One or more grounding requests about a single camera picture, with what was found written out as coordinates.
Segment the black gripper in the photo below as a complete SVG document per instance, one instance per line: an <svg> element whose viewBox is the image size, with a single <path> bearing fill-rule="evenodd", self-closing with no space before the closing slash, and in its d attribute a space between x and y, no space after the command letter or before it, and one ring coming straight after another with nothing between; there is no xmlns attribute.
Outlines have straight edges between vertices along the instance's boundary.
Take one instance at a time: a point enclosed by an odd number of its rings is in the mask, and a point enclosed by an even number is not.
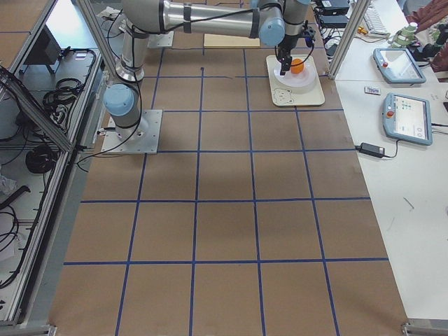
<svg viewBox="0 0 448 336"><path fill-rule="evenodd" d="M276 59L281 63L279 74L284 76L291 68L291 50L294 49L298 41L303 39L308 48L314 47L315 29L308 25L308 21L300 24L285 24L286 33L283 40L276 47Z"/></svg>

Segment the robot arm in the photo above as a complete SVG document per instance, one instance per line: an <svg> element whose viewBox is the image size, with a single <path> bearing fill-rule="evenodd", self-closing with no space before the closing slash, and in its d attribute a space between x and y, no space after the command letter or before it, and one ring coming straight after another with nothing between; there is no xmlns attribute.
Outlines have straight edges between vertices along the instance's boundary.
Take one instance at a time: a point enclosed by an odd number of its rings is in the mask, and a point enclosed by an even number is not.
<svg viewBox="0 0 448 336"><path fill-rule="evenodd" d="M309 1L252 1L245 9L173 1L123 1L126 30L115 72L126 83L140 82L150 36L181 29L186 34L259 39L276 49L281 73L285 74L293 67L291 51L300 39L309 48L314 47L315 31L306 19L309 6Z"/></svg>

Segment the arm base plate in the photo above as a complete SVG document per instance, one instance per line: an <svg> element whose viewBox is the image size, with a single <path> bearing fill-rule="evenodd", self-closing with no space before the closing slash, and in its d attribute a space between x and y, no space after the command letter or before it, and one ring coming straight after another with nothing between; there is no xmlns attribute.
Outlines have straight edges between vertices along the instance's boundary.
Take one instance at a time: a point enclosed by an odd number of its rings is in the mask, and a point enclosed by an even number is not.
<svg viewBox="0 0 448 336"><path fill-rule="evenodd" d="M148 49L171 48L173 46L174 32L166 34L150 34L148 39Z"/></svg>
<svg viewBox="0 0 448 336"><path fill-rule="evenodd" d="M143 110L138 127L122 129L116 127L112 117L108 126L113 130L106 131L101 151L112 154L156 154L162 124L162 110Z"/></svg>

